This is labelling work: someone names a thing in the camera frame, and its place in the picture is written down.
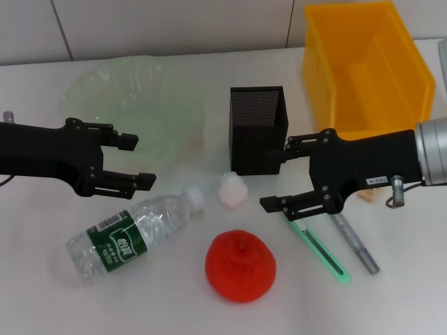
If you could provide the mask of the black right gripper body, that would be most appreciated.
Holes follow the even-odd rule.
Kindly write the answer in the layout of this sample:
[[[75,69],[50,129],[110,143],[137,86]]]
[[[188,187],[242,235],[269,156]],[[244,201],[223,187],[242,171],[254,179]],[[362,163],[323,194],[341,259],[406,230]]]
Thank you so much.
[[[423,179],[413,130],[360,140],[343,140],[333,129],[320,133],[310,156],[309,175],[318,201],[328,214],[338,214],[357,191]]]

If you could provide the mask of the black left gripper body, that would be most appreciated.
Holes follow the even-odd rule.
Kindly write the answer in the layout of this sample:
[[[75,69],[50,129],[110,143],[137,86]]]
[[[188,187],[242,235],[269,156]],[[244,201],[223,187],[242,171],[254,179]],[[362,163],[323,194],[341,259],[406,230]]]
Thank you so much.
[[[101,146],[80,121],[61,128],[0,122],[0,174],[59,179],[91,197],[102,169]]]

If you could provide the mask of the white paper ball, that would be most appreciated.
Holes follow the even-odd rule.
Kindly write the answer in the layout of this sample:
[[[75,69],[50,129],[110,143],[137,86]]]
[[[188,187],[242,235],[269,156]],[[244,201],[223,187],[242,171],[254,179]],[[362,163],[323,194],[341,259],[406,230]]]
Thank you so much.
[[[217,197],[220,203],[229,209],[241,205],[248,196],[248,188],[236,172],[228,172],[221,178]]]

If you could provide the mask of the clear green-label water bottle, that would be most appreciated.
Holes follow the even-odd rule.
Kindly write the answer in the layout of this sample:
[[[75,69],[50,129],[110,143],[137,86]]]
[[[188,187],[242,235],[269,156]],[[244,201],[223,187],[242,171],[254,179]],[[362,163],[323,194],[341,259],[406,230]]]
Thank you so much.
[[[68,240],[66,248],[85,283],[94,283],[178,233],[205,204],[192,187],[118,212]]]

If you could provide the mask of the red-orange fruit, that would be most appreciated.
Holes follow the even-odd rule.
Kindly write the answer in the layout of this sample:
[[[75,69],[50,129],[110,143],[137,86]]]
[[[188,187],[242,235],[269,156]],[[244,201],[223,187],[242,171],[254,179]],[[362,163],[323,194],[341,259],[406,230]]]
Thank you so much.
[[[205,275],[224,299],[248,303],[262,297],[274,283],[276,260],[256,235],[231,230],[217,235],[205,257]]]

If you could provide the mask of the tan eraser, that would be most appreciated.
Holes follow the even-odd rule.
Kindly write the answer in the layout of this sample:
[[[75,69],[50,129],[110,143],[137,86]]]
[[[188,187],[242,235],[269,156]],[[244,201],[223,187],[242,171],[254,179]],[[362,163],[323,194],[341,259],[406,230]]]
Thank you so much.
[[[379,193],[380,190],[378,188],[371,188],[358,191],[357,196],[366,202],[374,202],[377,199]]]

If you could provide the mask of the black mesh pen holder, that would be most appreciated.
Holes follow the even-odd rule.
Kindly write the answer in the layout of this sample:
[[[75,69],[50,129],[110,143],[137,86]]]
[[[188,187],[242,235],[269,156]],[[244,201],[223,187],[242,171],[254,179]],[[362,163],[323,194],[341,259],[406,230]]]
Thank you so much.
[[[282,86],[230,89],[230,170],[240,176],[279,174],[288,132]]]

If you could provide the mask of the translucent green fruit plate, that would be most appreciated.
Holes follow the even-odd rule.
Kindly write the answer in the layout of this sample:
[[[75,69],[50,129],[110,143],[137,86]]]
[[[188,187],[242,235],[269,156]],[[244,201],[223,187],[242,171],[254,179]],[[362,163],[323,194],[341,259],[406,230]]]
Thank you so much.
[[[205,91],[160,57],[110,59],[82,74],[59,103],[63,117],[135,134],[134,151],[104,147],[104,168],[156,172],[203,151]]]

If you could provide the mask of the green utility knife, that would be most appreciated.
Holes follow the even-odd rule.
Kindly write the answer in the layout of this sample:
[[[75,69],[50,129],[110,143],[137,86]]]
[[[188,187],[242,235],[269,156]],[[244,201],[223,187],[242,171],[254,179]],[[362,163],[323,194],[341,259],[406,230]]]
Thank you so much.
[[[292,230],[306,243],[314,255],[324,264],[328,271],[343,284],[351,281],[351,276],[336,257],[326,248],[314,232],[301,221],[284,218]]]

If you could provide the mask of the grey marker pen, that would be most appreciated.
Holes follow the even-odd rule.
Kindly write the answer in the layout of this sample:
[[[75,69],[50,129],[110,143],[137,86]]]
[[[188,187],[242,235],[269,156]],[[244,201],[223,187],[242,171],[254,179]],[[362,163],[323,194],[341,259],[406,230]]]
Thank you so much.
[[[379,273],[379,266],[343,214],[331,214],[330,218],[368,272],[371,275]]]

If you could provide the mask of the yellow plastic bin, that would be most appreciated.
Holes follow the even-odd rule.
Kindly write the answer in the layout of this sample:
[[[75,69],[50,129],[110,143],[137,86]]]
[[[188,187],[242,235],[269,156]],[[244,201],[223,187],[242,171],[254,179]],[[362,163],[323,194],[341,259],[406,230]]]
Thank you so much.
[[[345,140],[413,129],[436,82],[391,1],[308,5],[302,76],[319,131]]]

